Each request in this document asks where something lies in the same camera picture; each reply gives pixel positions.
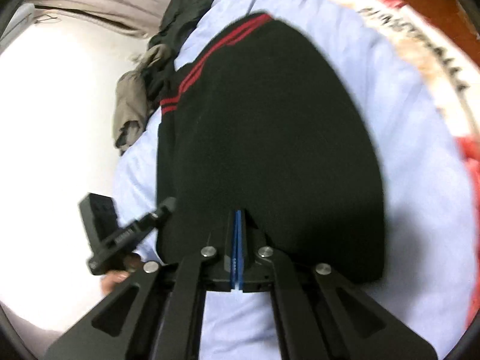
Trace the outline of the person's left hand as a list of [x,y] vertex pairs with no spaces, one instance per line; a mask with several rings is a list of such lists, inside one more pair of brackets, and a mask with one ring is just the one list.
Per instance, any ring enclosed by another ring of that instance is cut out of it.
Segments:
[[107,272],[100,280],[100,289],[103,297],[109,295],[119,284],[124,282],[138,268],[143,266],[143,261],[137,253],[130,253],[124,258],[123,270]]

